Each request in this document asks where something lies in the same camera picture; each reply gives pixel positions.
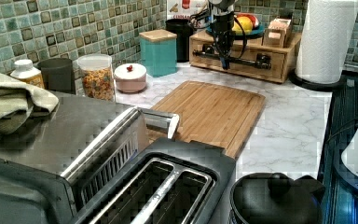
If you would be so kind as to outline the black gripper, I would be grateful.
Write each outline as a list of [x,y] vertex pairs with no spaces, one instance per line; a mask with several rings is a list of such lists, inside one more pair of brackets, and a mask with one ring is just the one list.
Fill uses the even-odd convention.
[[235,39],[235,33],[232,31],[233,25],[233,11],[212,14],[211,29],[214,41],[213,45],[220,56],[222,68],[226,70],[229,69],[229,55]]

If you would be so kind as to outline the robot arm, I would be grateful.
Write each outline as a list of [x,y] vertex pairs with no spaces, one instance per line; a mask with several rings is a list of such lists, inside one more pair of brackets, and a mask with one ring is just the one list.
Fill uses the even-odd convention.
[[211,30],[213,36],[213,47],[218,52],[222,67],[229,68],[229,58],[235,32],[234,26],[234,4],[236,0],[208,0],[211,10]]

